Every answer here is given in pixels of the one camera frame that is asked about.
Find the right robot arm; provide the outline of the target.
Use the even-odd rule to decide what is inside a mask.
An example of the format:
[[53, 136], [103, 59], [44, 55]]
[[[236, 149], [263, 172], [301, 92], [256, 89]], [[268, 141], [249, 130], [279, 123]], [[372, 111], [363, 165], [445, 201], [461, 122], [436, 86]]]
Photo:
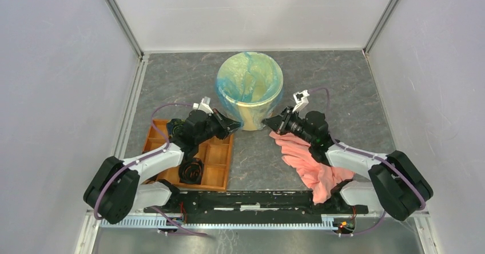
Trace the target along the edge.
[[367, 179], [350, 181], [331, 196], [331, 207], [338, 213], [353, 205], [364, 205], [404, 221], [423, 210], [434, 195], [430, 184], [404, 152], [370, 153], [336, 140], [322, 112], [310, 111], [301, 118], [288, 106], [280, 114], [264, 119], [263, 124], [279, 135], [290, 133], [309, 144], [316, 162], [350, 170]]

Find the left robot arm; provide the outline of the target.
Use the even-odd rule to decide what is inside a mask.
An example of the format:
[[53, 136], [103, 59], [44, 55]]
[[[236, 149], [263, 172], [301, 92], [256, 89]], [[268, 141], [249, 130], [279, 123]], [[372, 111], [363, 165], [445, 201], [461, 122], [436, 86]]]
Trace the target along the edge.
[[165, 182], [145, 181], [169, 168], [181, 165], [198, 153], [203, 142], [217, 137], [224, 140], [240, 128], [240, 122], [225, 117], [216, 109], [210, 113], [191, 111], [168, 142], [140, 156], [104, 159], [88, 185], [83, 200], [93, 208], [97, 220], [119, 223], [129, 213], [147, 207], [174, 212], [180, 198]]

